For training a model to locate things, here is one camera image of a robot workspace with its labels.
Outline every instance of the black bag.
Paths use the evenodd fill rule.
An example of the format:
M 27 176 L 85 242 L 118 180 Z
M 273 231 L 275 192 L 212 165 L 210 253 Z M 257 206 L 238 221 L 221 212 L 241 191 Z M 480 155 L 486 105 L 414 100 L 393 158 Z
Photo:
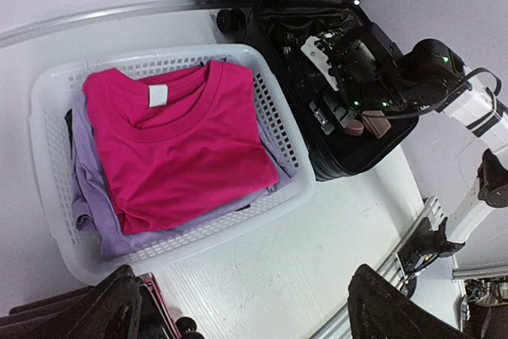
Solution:
M 418 118 L 391 121 L 381 139 L 370 133 L 351 137 L 341 129 L 327 135 L 311 109 L 311 102 L 330 86 L 315 66 L 299 51 L 300 36 L 328 30 L 344 36 L 370 23 L 355 0 L 261 0 L 246 21 L 244 44 L 257 49 L 268 62 L 287 98 L 310 153 L 318 180 L 360 174 L 374 167 L 406 138 Z M 245 21 L 239 21 L 235 29 Z

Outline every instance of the black wheel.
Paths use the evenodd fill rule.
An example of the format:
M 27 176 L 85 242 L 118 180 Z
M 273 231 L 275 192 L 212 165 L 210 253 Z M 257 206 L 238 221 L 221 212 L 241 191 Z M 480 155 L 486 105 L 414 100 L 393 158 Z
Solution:
M 205 337 L 194 331 L 193 333 L 185 333 L 182 335 L 182 339 L 205 339 Z
M 402 286 L 401 292 L 408 298 L 411 299 L 414 295 L 414 292 L 416 291 L 417 286 L 417 278 L 412 278 L 408 281 L 408 283 L 404 284 Z
M 196 321 L 189 317 L 178 318 L 175 322 L 178 331 L 184 335 L 185 333 L 192 333 L 198 329 Z
M 241 10 L 220 10 L 217 14 L 217 27 L 222 33 L 238 32 L 245 28 L 246 22 Z

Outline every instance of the brown object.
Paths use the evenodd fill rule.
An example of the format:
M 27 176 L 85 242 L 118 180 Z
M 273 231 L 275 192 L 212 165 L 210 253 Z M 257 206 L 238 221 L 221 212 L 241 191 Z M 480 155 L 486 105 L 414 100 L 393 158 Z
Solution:
M 381 139 L 391 129 L 391 123 L 384 117 L 382 111 L 365 111 L 362 113 L 362 122 L 370 133 Z
M 356 119 L 353 119 L 348 127 L 344 128 L 344 133 L 348 134 L 352 137 L 359 137 L 364 133 L 365 126 L 362 122 L 357 121 Z

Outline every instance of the white clothing tag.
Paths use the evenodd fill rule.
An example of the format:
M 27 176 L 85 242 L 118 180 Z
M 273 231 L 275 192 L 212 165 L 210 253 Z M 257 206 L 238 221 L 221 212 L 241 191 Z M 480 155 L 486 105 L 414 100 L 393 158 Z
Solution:
M 150 104 L 149 107 L 167 105 L 169 90 L 167 85 L 148 85 Z

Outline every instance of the shirt neckline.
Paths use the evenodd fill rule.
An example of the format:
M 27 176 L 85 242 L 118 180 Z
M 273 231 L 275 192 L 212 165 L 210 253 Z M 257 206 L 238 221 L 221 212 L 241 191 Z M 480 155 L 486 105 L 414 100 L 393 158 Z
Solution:
M 192 71 L 189 75 L 176 77 L 177 83 L 171 83 L 171 81 L 175 81 L 175 79 L 171 79 L 171 81 L 167 83 L 169 87 L 169 103 L 167 106 L 161 107 L 171 107 L 172 92 L 174 93 L 175 91 L 188 87 L 201 80 L 204 89 L 193 109 L 178 120 L 170 121 L 164 125 L 137 129 L 118 113 L 112 99 L 112 97 L 117 96 L 114 92 L 120 91 L 121 96 L 129 99 L 130 102 L 139 103 L 140 100 L 142 100 L 148 108 L 148 85 L 161 84 L 164 82 L 160 80 L 157 82 L 156 77 L 145 80 L 131 79 L 118 69 L 114 69 L 108 73 L 109 81 L 107 81 L 106 89 L 108 105 L 105 108 L 105 112 L 108 114 L 110 128 L 113 130 L 113 133 L 118 133 L 131 141 L 149 143 L 167 141 L 175 138 L 193 129 L 208 114 L 221 83 L 222 72 L 223 67 L 221 63 L 210 61 L 208 65 L 200 67 L 196 71 Z

